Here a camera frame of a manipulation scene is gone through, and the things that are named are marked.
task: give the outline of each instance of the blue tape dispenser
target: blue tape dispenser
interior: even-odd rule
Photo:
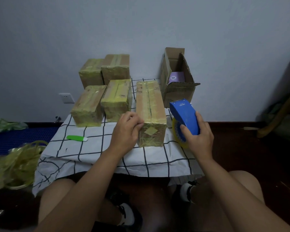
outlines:
[[[195,116],[195,109],[188,100],[182,99],[179,101],[170,102],[170,111],[174,116],[172,128],[175,139],[181,147],[188,148],[186,138],[183,135],[180,126],[185,125],[190,130],[192,135],[200,134],[197,117]]]

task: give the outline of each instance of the white tablecloth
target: white tablecloth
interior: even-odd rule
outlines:
[[[136,80],[132,80],[132,91],[135,98]],[[132,111],[135,111],[135,99]],[[187,149],[183,149],[174,141],[172,131],[172,115],[165,108],[167,128],[163,147],[143,147],[137,144],[118,163],[116,173],[140,177],[178,177],[186,175],[203,175],[197,161]],[[88,171],[110,144],[116,122],[108,122],[103,118],[101,127],[75,126],[73,117],[69,115],[60,126],[48,146],[43,151],[35,172],[32,192],[36,195],[55,179],[77,172]],[[86,142],[66,139],[67,135],[88,137]]]

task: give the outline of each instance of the green utility knife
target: green utility knife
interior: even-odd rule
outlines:
[[[77,135],[68,135],[67,139],[74,140],[74,141],[80,141],[80,142],[88,141],[87,137],[82,137],[82,136],[77,136]]]

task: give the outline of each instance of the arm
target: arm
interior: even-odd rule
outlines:
[[[91,231],[118,162],[136,144],[143,120],[134,112],[122,114],[111,143],[91,169],[38,225],[40,231]]]
[[[214,136],[198,112],[196,116],[201,129],[199,135],[192,135],[184,125],[181,125],[181,130],[233,229],[239,232],[289,232],[290,226],[286,222],[213,160]]]

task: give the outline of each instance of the sock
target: sock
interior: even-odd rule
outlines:
[[[126,226],[131,226],[134,224],[134,214],[132,211],[132,208],[126,204],[123,203],[121,205],[118,206],[120,212],[122,213],[122,218],[121,221],[119,223],[120,225],[126,225]]]
[[[193,203],[190,198],[190,190],[192,189],[192,187],[195,186],[189,183],[185,183],[182,185],[179,195],[183,201]]]

